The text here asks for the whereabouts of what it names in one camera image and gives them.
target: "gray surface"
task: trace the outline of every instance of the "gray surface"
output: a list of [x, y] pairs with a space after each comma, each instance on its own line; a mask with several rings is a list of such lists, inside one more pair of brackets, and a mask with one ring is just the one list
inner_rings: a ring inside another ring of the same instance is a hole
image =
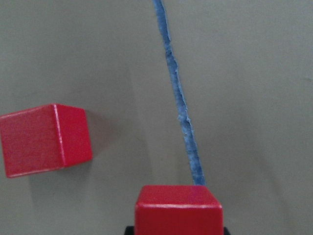
[[[310, 235], [312, 1], [165, 1], [208, 187], [232, 235]], [[190, 184], [150, 1], [0, 1], [0, 114], [87, 109], [94, 160], [6, 179], [0, 234], [121, 235], [144, 184]]]

